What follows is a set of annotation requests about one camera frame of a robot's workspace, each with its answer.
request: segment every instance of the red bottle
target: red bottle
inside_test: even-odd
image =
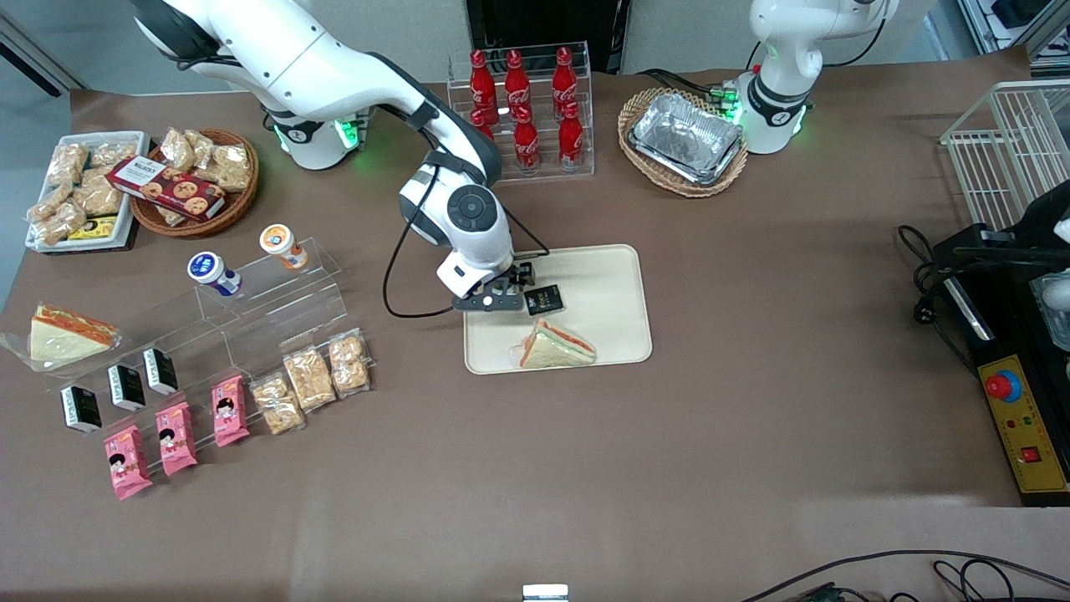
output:
[[[517,148],[517,165],[524,175],[534,175],[538,172],[538,130],[532,125],[532,111],[528,107],[519,106],[514,114],[517,120],[517,130],[514,140]]]
[[[565,105],[562,112],[564,120],[557,129],[557,141],[561,143],[557,158],[561,160],[561,168],[571,172],[583,165],[583,125],[577,118],[580,114],[580,105],[572,101]]]
[[[487,68],[487,55],[476,48],[472,50],[472,102],[483,111],[487,125],[498,123],[498,89],[494,76]]]
[[[482,109],[472,109],[471,114],[469,114],[469,119],[471,119],[472,125],[475,125],[476,129],[486,134],[491,140],[494,139],[494,132],[491,130],[490,125],[487,125],[487,117]]]
[[[576,72],[572,71],[572,51],[567,46],[557,48],[557,68],[553,72],[553,118],[564,119],[565,106],[576,99]]]
[[[513,113],[513,119],[519,122],[518,107],[524,107],[531,113],[532,84],[528,81],[520,50],[514,48],[506,52],[505,64],[509,66],[509,72],[505,74],[505,94],[509,103],[509,112]]]

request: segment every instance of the white plate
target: white plate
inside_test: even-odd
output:
[[[90,151],[96,150],[105,143],[135,143],[137,153],[143,155],[149,152],[149,135],[144,132],[97,132],[94,134],[74,134],[63,136],[56,145],[63,144],[86,144]],[[41,187],[39,202],[44,200],[55,186],[49,186],[46,182]],[[126,245],[126,238],[131,233],[131,226],[134,222],[134,212],[131,209],[131,197],[123,194],[123,199],[119,204],[119,214],[116,216],[116,228],[108,237],[97,237],[92,240],[62,240],[51,246],[37,242],[33,237],[30,228],[26,231],[26,247],[37,252],[65,252],[73,250],[105,250],[108,248],[120,248]]]
[[[565,311],[546,320],[594,346],[593,366],[651,357],[651,324],[639,253],[627,244],[554,249],[532,260],[537,287],[557,284]],[[535,372],[516,366],[510,351],[531,335],[526,311],[465,312],[464,366],[474,374]]]

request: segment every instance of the brown table surface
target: brown table surface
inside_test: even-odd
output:
[[[686,200],[616,143],[617,110],[652,82],[597,76],[597,173],[498,194],[553,247],[638,249],[654,354],[489,377],[464,369],[459,315],[383,309],[397,190],[425,151],[403,124],[380,115],[363,154],[309,172],[248,94],[76,93],[78,132],[242,133],[261,154],[259,200],[210,241],[142,232],[129,252],[29,252],[0,329],[25,333],[39,299],[122,321],[188,289],[193,252],[241,264],[285,221],[341,263],[379,365],[372,393],[306,431],[253,438],[119,503],[100,438],[66,431],[46,377],[0,355],[0,597],[516,600],[521,584],[563,582],[577,601],[733,600],[895,547],[1066,575],[1070,511],[1019,508],[977,384],[911,320],[914,260],[893,242],[900,222],[933,241],[968,222],[936,138],[992,83],[1027,77],[1021,52],[828,70],[785,151]],[[442,250],[412,238],[402,254],[396,305],[442,307]],[[944,596],[922,558],[824,577]]]

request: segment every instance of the control panel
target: control panel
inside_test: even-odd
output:
[[[1067,479],[1037,412],[1018,356],[979,367],[996,430],[1022,493],[1068,491]]]

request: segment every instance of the robotic arm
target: robotic arm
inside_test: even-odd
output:
[[[754,0],[750,28],[768,56],[756,75],[738,81],[747,150],[768,154],[788,145],[824,66],[817,42],[873,31],[898,7],[899,0]]]
[[[530,283],[514,267],[506,214],[489,186],[494,143],[387,59],[346,47],[292,0],[132,0],[138,26],[172,60],[257,96],[299,165],[330,167],[350,149],[334,120],[372,106],[404,120],[433,150],[401,188],[401,213],[423,237],[453,250],[438,275],[458,309],[480,284]]]

